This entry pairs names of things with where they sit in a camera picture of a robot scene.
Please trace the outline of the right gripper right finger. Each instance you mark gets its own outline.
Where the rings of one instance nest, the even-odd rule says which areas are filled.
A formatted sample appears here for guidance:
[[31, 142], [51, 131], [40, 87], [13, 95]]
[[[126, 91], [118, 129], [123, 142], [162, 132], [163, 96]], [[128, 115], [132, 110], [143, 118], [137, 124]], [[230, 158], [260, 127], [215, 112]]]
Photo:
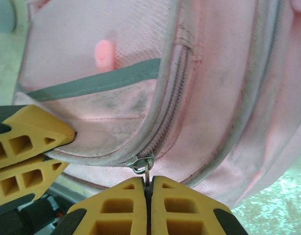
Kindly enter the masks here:
[[245, 234], [226, 205], [167, 177], [155, 176], [152, 184], [151, 234]]

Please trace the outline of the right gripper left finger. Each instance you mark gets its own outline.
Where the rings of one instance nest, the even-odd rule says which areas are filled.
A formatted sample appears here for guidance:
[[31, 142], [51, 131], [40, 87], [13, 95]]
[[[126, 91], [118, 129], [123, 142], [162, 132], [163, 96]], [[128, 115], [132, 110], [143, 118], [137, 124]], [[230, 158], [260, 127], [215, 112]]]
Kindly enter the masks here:
[[55, 235], [145, 235], [147, 206], [142, 178], [133, 177], [68, 210]]

